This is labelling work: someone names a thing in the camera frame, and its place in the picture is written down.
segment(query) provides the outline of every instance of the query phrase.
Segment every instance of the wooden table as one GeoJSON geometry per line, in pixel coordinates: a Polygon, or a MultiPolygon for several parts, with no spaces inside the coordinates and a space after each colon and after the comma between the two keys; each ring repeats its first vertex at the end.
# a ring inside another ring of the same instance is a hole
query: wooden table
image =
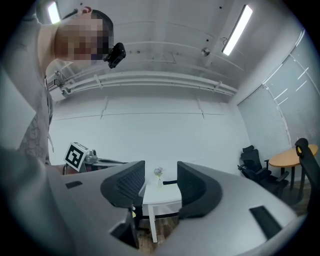
{"type": "MultiPolygon", "coordinates": [[[[310,144],[309,148],[312,154],[315,156],[318,153],[318,146],[310,144]]],[[[300,188],[298,191],[294,192],[294,182],[295,182],[295,167],[300,165],[299,157],[296,152],[296,148],[289,149],[285,152],[273,156],[269,160],[269,165],[273,167],[281,168],[281,175],[285,173],[285,168],[291,167],[291,182],[290,182],[290,194],[283,194],[283,200],[289,205],[295,205],[303,198],[303,190],[305,186],[306,173],[302,169],[301,171],[301,181],[300,188]]]]}
{"type": "Polygon", "coordinates": [[[154,207],[181,203],[181,200],[182,198],[180,189],[178,188],[178,185],[176,183],[163,185],[161,187],[154,184],[146,185],[143,204],[148,205],[151,234],[154,243],[158,242],[154,207]]]}

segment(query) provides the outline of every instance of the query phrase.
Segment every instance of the glass wall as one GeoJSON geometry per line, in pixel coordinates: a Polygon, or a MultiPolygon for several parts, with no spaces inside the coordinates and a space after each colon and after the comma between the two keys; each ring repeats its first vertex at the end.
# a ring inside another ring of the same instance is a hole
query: glass wall
{"type": "MultiPolygon", "coordinates": [[[[320,146],[320,60],[306,32],[277,72],[238,107],[264,158],[293,148],[299,138],[320,146]]],[[[320,154],[315,158],[320,163],[320,154]]]]}

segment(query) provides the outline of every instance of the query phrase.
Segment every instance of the ceiling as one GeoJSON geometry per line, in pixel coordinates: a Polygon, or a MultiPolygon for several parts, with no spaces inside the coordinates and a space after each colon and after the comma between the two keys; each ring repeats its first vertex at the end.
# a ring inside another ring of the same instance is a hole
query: ceiling
{"type": "Polygon", "coordinates": [[[56,60],[47,77],[59,70],[62,83],[77,83],[94,74],[153,71],[201,77],[237,89],[278,36],[285,11],[270,0],[57,0],[60,16],[89,6],[114,24],[114,42],[126,58],[114,68],[106,63],[56,60]],[[253,14],[232,53],[222,53],[223,38],[235,27],[243,6],[253,14]],[[203,56],[203,48],[209,56],[203,56]]]}

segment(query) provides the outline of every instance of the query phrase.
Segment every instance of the person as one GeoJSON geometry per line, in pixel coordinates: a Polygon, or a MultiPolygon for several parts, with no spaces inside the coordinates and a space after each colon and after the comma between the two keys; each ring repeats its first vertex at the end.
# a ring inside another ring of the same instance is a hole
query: person
{"type": "MultiPolygon", "coordinates": [[[[20,94],[35,110],[19,151],[50,165],[48,139],[53,102],[46,69],[55,59],[102,60],[113,47],[113,23],[103,12],[75,9],[55,24],[43,25],[35,5],[25,15],[1,56],[4,70],[20,94]]],[[[57,167],[63,172],[63,165],[57,167]]]]}

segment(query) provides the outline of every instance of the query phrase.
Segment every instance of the camera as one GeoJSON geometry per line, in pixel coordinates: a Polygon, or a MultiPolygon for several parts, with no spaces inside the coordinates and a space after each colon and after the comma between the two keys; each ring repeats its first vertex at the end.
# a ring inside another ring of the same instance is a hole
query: camera
{"type": "Polygon", "coordinates": [[[126,57],[126,55],[124,44],[122,42],[118,42],[111,49],[110,53],[104,57],[103,61],[108,63],[110,69],[113,69],[126,57]]]}

